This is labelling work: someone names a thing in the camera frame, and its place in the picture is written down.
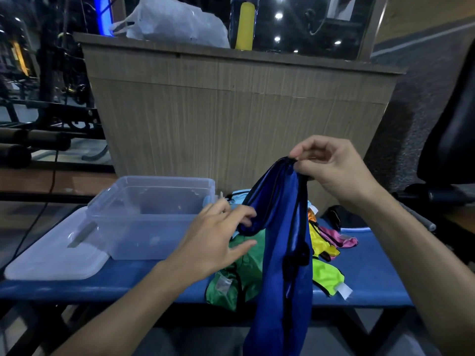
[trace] plastic storage box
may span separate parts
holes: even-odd
[[[125,176],[98,194],[86,215],[113,259],[163,260],[214,195],[209,178]]]

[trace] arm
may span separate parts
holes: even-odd
[[[475,349],[475,274],[385,191],[348,140],[312,136],[290,152],[371,227],[444,355]]]
[[[249,218],[255,215],[248,206],[231,211],[225,199],[205,207],[172,255],[72,335],[53,356],[131,355],[185,288],[230,265],[256,244],[248,240],[233,249],[228,246],[237,225],[250,225]]]

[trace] cabinet top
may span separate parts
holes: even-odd
[[[324,57],[312,57],[258,51],[241,51],[191,44],[158,43],[154,41],[135,40],[127,37],[107,37],[91,34],[74,33],[74,39],[80,42],[82,45],[88,46],[102,46],[136,51],[147,50],[156,51],[158,53],[175,53],[177,54],[177,56],[178,54],[183,54],[206,58],[230,59],[230,61],[250,61],[254,63],[272,63],[304,67],[307,66],[348,71],[375,72],[393,75],[404,74],[406,72],[405,68],[399,66],[377,65],[360,61],[347,61]]]

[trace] neon green fabric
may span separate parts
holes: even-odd
[[[227,310],[236,311],[238,304],[253,299],[261,291],[262,261],[264,259],[265,230],[254,236],[237,235],[229,242],[229,247],[239,245],[245,240],[257,240],[258,244],[249,252],[216,273],[206,289],[206,302],[211,305],[222,306]],[[226,278],[231,281],[229,288],[223,288],[222,282]]]
[[[316,258],[312,259],[312,280],[330,296],[336,293],[335,287],[345,281],[345,277],[335,266],[324,263]]]

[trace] blue bag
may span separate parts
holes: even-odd
[[[307,177],[295,160],[278,160],[254,185],[243,204],[257,217],[239,233],[265,229],[262,289],[244,356],[298,356],[312,312],[311,240],[307,216]]]

